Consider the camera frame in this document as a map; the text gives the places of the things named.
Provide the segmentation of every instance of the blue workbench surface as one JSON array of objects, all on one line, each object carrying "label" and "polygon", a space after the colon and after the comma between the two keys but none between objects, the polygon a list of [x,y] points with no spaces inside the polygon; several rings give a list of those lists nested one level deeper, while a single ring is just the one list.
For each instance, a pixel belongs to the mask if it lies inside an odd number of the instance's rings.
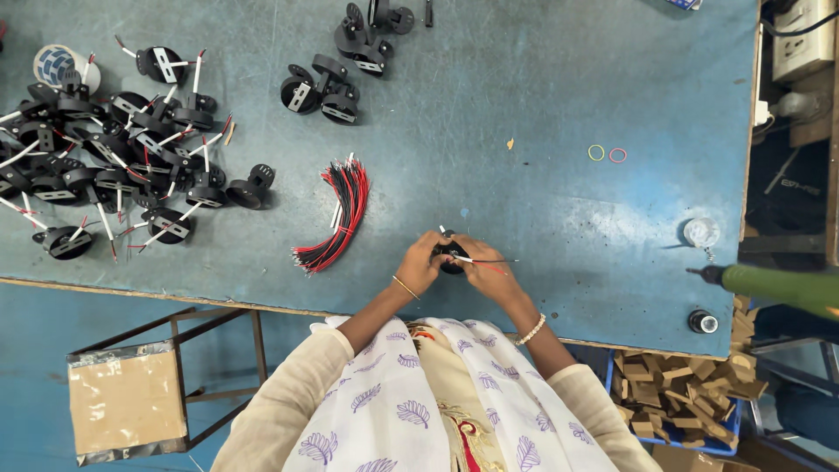
[{"label": "blue workbench surface", "polygon": [[[412,8],[417,24],[389,38],[396,56],[384,80],[341,59],[362,110],[359,126],[342,127],[289,112],[279,86],[289,63],[337,57],[332,31],[345,3],[7,3],[3,111],[26,97],[42,45],[93,50],[105,93],[149,97],[168,87],[139,76],[114,33],[129,49],[166,45],[185,60],[207,48],[201,92],[219,102],[217,119],[232,110],[237,123],[211,158],[228,180],[257,163],[277,179],[269,210],[199,210],[188,244],[156,244],[127,260],[125,245],[148,237],[135,231],[119,241],[119,265],[101,226],[88,254],[57,262],[31,241],[28,222],[0,208],[0,276],[352,313],[390,282],[422,232],[443,224],[521,259],[516,276],[563,338],[726,356],[732,297],[685,273],[706,264],[701,250],[673,246],[686,220],[708,216],[722,227],[717,261],[737,256],[754,0],[699,12],[664,0],[435,0],[432,29],[420,21],[422,2],[392,4]],[[594,162],[591,144],[623,148],[628,158]],[[331,231],[335,196],[318,174],[350,152],[373,180],[367,215],[329,270],[304,277],[289,248]],[[55,226],[95,217],[90,206],[33,204]],[[186,208],[182,195],[177,208]],[[140,213],[133,207],[128,222]],[[697,307],[720,319],[717,333],[690,331],[685,320]],[[465,279],[448,275],[404,314],[512,328]]]}]

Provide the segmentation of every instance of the woman's right hand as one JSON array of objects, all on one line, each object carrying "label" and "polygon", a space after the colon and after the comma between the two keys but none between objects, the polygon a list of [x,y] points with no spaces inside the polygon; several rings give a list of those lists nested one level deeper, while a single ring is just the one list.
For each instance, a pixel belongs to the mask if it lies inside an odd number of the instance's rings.
[{"label": "woman's right hand", "polygon": [[[472,239],[465,234],[452,234],[451,239],[457,242],[469,254],[470,259],[504,259],[504,256],[489,244]],[[464,260],[455,259],[451,263],[461,267],[466,272],[466,278],[469,280],[469,283],[502,308],[508,307],[511,303],[519,301],[524,296],[524,292],[506,262],[492,262],[487,265],[502,270],[507,275]]]}]

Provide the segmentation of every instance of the white beaded bracelet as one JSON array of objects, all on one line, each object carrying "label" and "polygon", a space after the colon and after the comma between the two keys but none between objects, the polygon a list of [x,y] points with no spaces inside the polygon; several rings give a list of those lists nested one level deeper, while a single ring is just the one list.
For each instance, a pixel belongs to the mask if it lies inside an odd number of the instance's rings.
[{"label": "white beaded bracelet", "polygon": [[520,346],[524,343],[527,343],[530,340],[530,338],[532,338],[536,333],[539,332],[539,330],[542,328],[543,324],[545,324],[545,315],[540,313],[539,314],[539,324],[536,325],[536,328],[533,328],[533,331],[531,331],[530,334],[528,334],[527,336],[522,338],[520,341],[514,342],[513,344],[515,344],[517,346]]}]

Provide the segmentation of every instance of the bundle of red and black wires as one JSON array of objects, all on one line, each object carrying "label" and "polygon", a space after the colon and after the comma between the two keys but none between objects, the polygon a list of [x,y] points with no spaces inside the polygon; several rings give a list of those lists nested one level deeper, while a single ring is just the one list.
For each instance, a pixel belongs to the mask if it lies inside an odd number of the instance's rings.
[{"label": "bundle of red and black wires", "polygon": [[335,190],[342,213],[336,223],[337,231],[326,241],[310,248],[292,248],[294,260],[307,274],[324,270],[349,245],[364,218],[367,194],[370,192],[367,171],[361,162],[352,157],[344,164],[330,164],[320,177]]}]

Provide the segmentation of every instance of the cream sleeve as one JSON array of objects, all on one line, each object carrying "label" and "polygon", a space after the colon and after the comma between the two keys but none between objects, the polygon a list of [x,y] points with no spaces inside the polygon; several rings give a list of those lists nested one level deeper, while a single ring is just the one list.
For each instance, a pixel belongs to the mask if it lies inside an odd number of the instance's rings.
[{"label": "cream sleeve", "polygon": [[659,465],[621,420],[603,383],[585,364],[574,364],[548,379],[565,406],[574,413],[621,472],[661,472]]},{"label": "cream sleeve", "polygon": [[309,336],[233,420],[211,472],[281,470],[326,389],[353,357],[349,341],[335,329]]}]

